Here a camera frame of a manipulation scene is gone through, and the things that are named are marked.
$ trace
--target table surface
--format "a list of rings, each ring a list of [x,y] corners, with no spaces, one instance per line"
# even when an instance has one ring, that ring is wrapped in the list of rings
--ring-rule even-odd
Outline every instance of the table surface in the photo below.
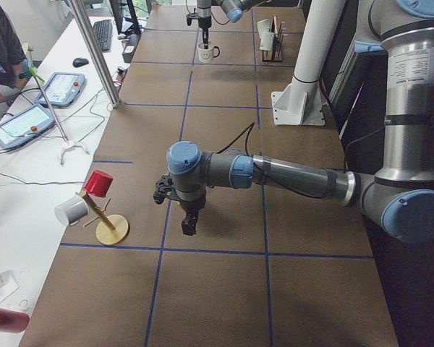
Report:
[[[95,22],[103,19],[106,18],[95,17],[90,20]],[[112,74],[117,67],[128,67],[122,59],[122,45],[115,35],[112,37],[111,50],[103,55]],[[77,57],[85,57],[90,63],[76,69],[72,61]],[[23,305],[25,307],[22,309],[26,309],[24,312],[28,314],[33,313],[65,229],[56,219],[54,208],[80,191],[111,113],[111,104],[102,90],[103,86],[74,20],[38,68],[39,75],[45,80],[53,72],[76,72],[86,77],[86,85],[75,102],[68,108],[55,109],[68,138],[78,141],[84,137],[81,143],[90,154],[80,148],[70,150],[64,154],[64,165],[61,166],[59,156],[64,141],[56,126],[45,133],[46,137],[32,140],[19,150],[0,154],[2,174],[26,182],[79,182],[42,186],[22,184],[0,176],[0,273],[11,273],[19,285],[14,293],[0,303],[0,307],[19,309],[18,306]],[[29,81],[25,90],[33,87],[37,87],[35,80]],[[24,96],[34,101],[37,94],[34,90],[24,93]],[[29,105],[29,101],[19,96],[9,112],[19,113]],[[0,333],[0,346],[17,346],[21,337],[22,333]]]
[[[197,60],[186,13],[154,8],[90,167],[114,177],[108,214],[124,215],[129,235],[105,247],[96,223],[64,232],[20,346],[397,346],[358,211],[272,187],[215,188],[189,237],[177,204],[154,204],[172,143],[218,150],[252,121],[251,153],[343,160],[327,114],[324,127],[273,124],[270,94],[291,80],[302,39],[299,9],[213,24],[212,64]],[[281,64],[257,50],[255,24],[274,14],[288,33]]]

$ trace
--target red bottle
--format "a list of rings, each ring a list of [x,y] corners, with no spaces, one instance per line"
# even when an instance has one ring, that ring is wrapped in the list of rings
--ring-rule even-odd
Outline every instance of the red bottle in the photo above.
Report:
[[[21,333],[27,327],[29,319],[25,313],[0,309],[0,331]]]

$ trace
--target wooden base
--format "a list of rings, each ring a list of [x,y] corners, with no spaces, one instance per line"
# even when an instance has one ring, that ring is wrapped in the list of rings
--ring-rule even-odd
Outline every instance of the wooden base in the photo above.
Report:
[[[96,238],[100,243],[110,246],[122,241],[129,232],[129,222],[123,215],[109,215],[108,219],[116,227],[110,230],[106,224],[100,222],[96,227]]]

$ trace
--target computer mouse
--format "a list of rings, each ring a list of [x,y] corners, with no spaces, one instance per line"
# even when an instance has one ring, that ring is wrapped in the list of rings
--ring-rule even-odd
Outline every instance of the computer mouse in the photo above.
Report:
[[[88,64],[88,59],[85,58],[76,58],[72,62],[73,67],[83,67],[84,65]]]

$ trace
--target white pole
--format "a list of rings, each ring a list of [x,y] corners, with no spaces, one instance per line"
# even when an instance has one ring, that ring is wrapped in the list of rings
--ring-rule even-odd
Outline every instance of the white pole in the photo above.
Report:
[[[292,81],[283,92],[272,92],[275,124],[325,124],[318,80],[345,2],[312,0]]]

